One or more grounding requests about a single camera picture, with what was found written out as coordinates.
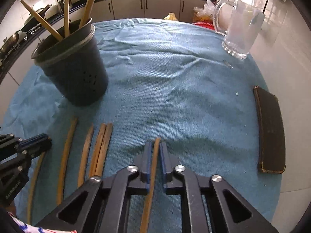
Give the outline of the wooden chopstick on cloth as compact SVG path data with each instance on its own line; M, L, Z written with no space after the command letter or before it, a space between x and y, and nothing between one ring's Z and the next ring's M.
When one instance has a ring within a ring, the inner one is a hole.
M101 124L97 138L96 138L95 146L94 146L94 151L93 151L92 160L90 164L90 170L89 170L89 178L95 175L96 166L97 166L98 157L99 157L102 141L104 138L105 130L106 130L106 124Z
M101 145L100 153L98 157L98 162L96 164L96 170L95 170L95 174L100 177L103 174L103 169L105 165L105 160L106 160L107 151L109 148L112 131L113 131L113 124L108 123L106 126L105 133L104 133L104 137L103 137L103 141L102 141L102 145Z
M65 183L65 174L67 168L67 161L70 154L71 145L73 142L73 137L75 133L76 126L78 124L78 118L74 117L71 121L70 129L67 133L66 141L64 144L64 149L61 158L61 165L59 169L59 178L58 178L58 187L56 194L56 204L60 205L63 201L63 193L64 193L64 183Z
M81 155L81 162L79 165L79 175L78 175L78 188L83 185L84 180L85 180L86 164L87 164L87 159L89 156L89 150L90 150L93 133L94 133L94 125L92 124L87 132L84 146L83 146L82 155Z
M35 193L35 188L36 188L36 182L38 179L38 175L39 172L41 170L42 167L42 163L44 160L46 152L43 152L36 164L32 179L31 179L31 186L30 186L30 190L29 190L29 195L28 195L28 202L27 202L27 210L26 210L26 222L27 224L31 224L32 223L32 205L33 205L33 198L34 198L34 193Z

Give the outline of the electric kettle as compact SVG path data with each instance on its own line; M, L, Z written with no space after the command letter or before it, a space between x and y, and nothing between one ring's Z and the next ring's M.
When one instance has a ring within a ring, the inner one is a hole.
M64 7L65 7L65 1L64 0L57 0L58 4L57 4L57 7L58 7L58 12L59 13L64 13Z

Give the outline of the wooden chopstick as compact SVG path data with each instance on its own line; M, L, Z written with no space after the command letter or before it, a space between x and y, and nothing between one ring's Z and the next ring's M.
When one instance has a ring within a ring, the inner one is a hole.
M67 133L66 141L64 144L64 149L61 158L61 165L59 169L59 178L58 178L58 187L56 194L56 204L60 205L63 201L63 193L64 193L64 183L65 183L65 174L67 168L67 161L70 154L71 145L73 142L73 137L75 133L76 126L78 124L78 118L74 117L71 121L70 129Z
M70 0L65 0L65 3L64 3L64 36L65 38L67 38L70 35L69 6L70 6Z
M143 213L141 217L140 223L140 233L147 233L148 226L149 226L149 219L152 207L152 200L153 200L153 193L155 189L155 177L156 177L156 168L157 168L157 160L159 154L159 145L160 145L160 137L155 139L154 147L153 147L153 154L152 154L152 161L151 161L151 176L150 176L150 190L149 193L145 197Z
M86 164L87 164L87 159L89 156L89 150L90 150L93 133L94 133L94 125L92 124L87 132L84 146L83 146L82 155L81 155L81 162L79 165L79 175L78 175L78 188L83 185L84 180L85 180Z
M39 172L41 170L42 167L42 163L44 160L46 152L43 152L36 164L32 179L31 179L31 186L30 186L30 190L29 190L29 195L28 195L28 202L27 202L27 210L26 210L26 222L27 224L31 224L32 223L32 205L33 205L33 198L34 198L34 193L35 193L35 188L36 188L36 182L38 179L38 175Z
M54 38L56 38L59 42L63 40L63 37L40 14L33 10L25 1L21 0L21 3Z
M85 5L84 14L83 14L83 16L80 20L80 23L79 23L79 29L82 28L88 22L94 1L95 0L87 0L86 5Z
M105 130L106 130L106 124L101 124L97 138L96 138L95 146L94 146L94 151L93 151L92 160L90 164L90 170L89 170L89 178L95 175L96 166L97 166L98 157L99 157L102 141L104 138Z
M113 124L108 123L106 126L105 133L104 133L104 137L103 137L103 141L102 141L102 145L101 145L100 153L98 157L98 162L96 164L96 170L95 170L95 174L100 177L103 174L103 169L105 165L105 160L106 160L107 151L109 148L112 131L113 131Z

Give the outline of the blue table cloth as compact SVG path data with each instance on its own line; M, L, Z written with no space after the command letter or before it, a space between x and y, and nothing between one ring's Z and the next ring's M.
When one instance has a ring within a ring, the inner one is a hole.
M5 113L1 133L46 133L46 153L32 205L32 224L56 207L61 158L77 117L64 196L78 186L90 126L112 123L104 176L114 175L157 137L180 162L202 176L225 178L267 220L277 207L281 176L257 170L259 135L253 88L267 88L255 60L227 54L213 31L181 22L123 19L96 23L95 37L109 77L94 104L73 106L36 65Z

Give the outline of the black wok with lid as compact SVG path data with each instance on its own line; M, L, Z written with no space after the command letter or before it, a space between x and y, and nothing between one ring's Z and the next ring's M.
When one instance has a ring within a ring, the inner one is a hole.
M45 13L51 8L52 5L48 4L45 6L45 8L40 8L39 10L37 10L36 12L44 18ZM31 30L32 28L34 28L36 25L38 25L39 22L38 20L34 17L34 16L30 16L24 23L24 26L21 28L22 32L27 33L29 30Z

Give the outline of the clear glass pitcher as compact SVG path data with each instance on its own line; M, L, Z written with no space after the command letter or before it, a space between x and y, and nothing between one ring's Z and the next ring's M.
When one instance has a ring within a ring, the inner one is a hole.
M219 25L219 14L224 5L232 8L227 29ZM222 48L231 56L244 60L247 58L264 22L261 10L241 0L219 0L212 14L212 22L217 34L224 38Z

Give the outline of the wooden chopstick in cup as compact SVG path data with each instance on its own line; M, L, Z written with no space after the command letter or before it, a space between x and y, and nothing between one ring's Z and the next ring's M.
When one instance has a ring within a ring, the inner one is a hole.
M64 3L64 36L65 38L67 38L70 35L69 6L70 6L70 0L65 0L65 3Z
M88 22L94 1L95 0L87 0L86 5L85 5L84 14L83 14L83 16L80 20L80 23L79 23L79 29L82 28Z

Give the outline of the gas stove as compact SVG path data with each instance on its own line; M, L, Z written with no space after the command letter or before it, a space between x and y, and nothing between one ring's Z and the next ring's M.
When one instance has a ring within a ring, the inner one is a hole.
M30 40L37 32L43 32L45 31L44 27L41 24L37 24L34 27L30 28L29 30L26 30L22 28L19 30L19 41L28 41Z

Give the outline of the yellow plastic bag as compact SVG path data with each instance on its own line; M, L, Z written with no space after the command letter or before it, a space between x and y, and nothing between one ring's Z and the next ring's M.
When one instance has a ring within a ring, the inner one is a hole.
M169 13L165 18L164 20L168 20L168 21L179 21L177 18L176 18L176 15L174 12L172 13Z

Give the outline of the red plastic basin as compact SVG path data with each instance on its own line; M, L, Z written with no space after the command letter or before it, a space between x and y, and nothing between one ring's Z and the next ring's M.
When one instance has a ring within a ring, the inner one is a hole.
M195 23L192 23L192 24L196 25L196 26L203 27L203 28L207 28L207 29L210 29L210 30L215 30L213 24L208 23L208 22L195 22Z

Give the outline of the lower kitchen cabinets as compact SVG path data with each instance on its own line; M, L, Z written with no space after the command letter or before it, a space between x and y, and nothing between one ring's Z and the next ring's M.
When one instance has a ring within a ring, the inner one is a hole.
M96 0L91 12L93 22L124 18L163 19L174 13L179 21L192 23L193 8L202 7L206 0ZM49 33L39 27L1 64L1 116L4 116L11 98L28 70L33 65L32 51Z

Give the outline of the dark green utensil holder cup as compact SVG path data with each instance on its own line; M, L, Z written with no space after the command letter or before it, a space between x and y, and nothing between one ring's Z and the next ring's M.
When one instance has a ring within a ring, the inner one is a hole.
M109 79L92 19L83 27L79 23L70 23L70 35L60 42L48 36L35 48L31 59L71 104L88 106L105 94Z

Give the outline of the black smartphone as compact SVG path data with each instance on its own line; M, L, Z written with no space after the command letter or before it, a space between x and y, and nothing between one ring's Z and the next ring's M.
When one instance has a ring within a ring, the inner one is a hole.
M258 171L282 174L286 169L286 144L278 98L259 86L253 88L258 128Z

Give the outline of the steel pot on stove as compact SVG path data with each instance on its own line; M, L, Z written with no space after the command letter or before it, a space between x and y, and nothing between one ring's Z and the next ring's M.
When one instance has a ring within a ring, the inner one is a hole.
M17 30L10 38L4 41L3 46L0 50L0 59L3 59L8 52L17 44L19 40L19 30Z

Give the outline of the white bag on orange bin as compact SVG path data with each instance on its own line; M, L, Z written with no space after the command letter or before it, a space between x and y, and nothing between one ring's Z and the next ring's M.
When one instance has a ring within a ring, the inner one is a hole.
M206 0L203 7L193 8L193 22L212 23L212 15L215 5L211 0Z

